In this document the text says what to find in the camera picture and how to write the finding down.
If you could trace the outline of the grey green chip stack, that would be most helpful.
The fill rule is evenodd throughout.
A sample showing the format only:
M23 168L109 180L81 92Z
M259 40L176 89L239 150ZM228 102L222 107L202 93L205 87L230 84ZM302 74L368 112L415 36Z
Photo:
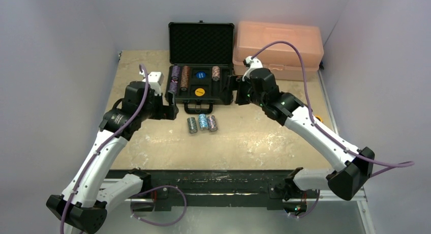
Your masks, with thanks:
M188 124L188 129L190 134L194 134L198 132L197 122L194 117L187 118L187 124Z

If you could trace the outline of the pink poker chip stack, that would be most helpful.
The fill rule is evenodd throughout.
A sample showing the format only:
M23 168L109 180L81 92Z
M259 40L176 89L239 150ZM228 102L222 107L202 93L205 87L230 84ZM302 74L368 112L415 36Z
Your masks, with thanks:
M220 80L220 67L218 67L218 66L212 67L211 78L213 81L219 81Z

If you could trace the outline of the light blue chip stack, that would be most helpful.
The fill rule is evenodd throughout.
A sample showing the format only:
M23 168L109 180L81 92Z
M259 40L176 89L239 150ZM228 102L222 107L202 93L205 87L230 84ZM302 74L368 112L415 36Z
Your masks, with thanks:
M201 130L205 131L205 130L209 129L209 125L208 125L206 114L199 114L198 115L198 123L199 123L199 128Z

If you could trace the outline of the pink blue chip stack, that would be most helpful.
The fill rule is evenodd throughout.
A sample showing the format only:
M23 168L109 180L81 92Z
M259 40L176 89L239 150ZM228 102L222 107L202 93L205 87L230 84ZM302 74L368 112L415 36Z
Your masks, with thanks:
M210 132L217 131L218 130L218 125L217 125L215 116L214 115L210 115L206 119L207 119L209 131Z

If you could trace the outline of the brown chip stack upright-facing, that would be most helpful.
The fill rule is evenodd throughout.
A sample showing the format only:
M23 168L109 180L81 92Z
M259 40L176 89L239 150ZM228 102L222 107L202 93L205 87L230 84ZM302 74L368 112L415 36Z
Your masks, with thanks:
M190 67L189 66L183 66L181 70L181 82L182 83L188 83L190 78Z

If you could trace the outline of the brown chip stack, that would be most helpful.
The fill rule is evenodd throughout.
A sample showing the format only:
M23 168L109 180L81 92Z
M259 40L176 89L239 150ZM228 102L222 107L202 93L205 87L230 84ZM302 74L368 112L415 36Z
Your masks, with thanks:
M187 80L182 80L180 82L180 91L187 91L189 87L189 82Z

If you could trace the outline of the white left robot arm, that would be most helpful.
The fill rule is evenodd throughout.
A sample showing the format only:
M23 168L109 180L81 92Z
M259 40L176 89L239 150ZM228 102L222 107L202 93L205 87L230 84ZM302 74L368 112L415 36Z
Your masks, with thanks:
M48 209L60 220L60 233L96 233L109 212L129 197L156 197L151 175L132 169L108 188L102 183L118 154L144 120L174 120L178 113L175 96L163 103L161 72L151 72L141 81L130 82L125 94L106 112L93 147L72 181L60 195L51 195Z

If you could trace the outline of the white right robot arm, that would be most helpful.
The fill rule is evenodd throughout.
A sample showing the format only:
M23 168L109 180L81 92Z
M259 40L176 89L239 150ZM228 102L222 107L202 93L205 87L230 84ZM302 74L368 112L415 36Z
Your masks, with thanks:
M295 132L316 149L331 165L328 170L300 168L288 177L286 192L293 197L305 190L331 190L343 200L351 200L371 177L375 153L339 137L309 112L300 99L281 92L269 69L253 70L237 82L236 104L255 104L265 115Z

